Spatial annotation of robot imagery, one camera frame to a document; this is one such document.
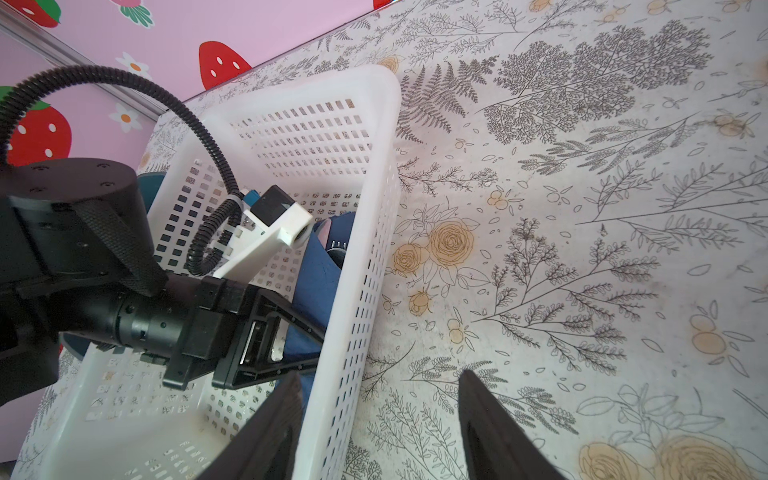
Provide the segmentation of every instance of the blue cloth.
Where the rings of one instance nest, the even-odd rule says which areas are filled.
[[[317,235],[312,232],[306,242],[304,259],[296,281],[296,289],[293,292],[293,308],[315,323],[327,327],[333,308],[333,299],[336,297],[336,288],[339,286],[340,275],[341,269],[331,260],[323,246],[320,245]],[[283,351],[285,357],[319,351],[320,347],[298,329],[292,326],[288,328]],[[301,376],[304,411],[306,411],[306,404],[310,399],[314,379],[314,373]]]
[[[149,207],[152,206],[154,198],[157,196],[157,191],[160,190],[160,185],[165,178],[165,172],[152,172],[150,174],[141,174],[137,177],[139,183],[139,192],[141,198],[144,200],[144,206],[149,211]]]

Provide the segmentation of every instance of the table surface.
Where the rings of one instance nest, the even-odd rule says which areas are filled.
[[[760,0],[403,0],[189,102],[370,63],[402,83],[344,478],[466,479],[463,369],[568,480],[768,478],[766,47]],[[163,116],[141,171],[186,132]]]

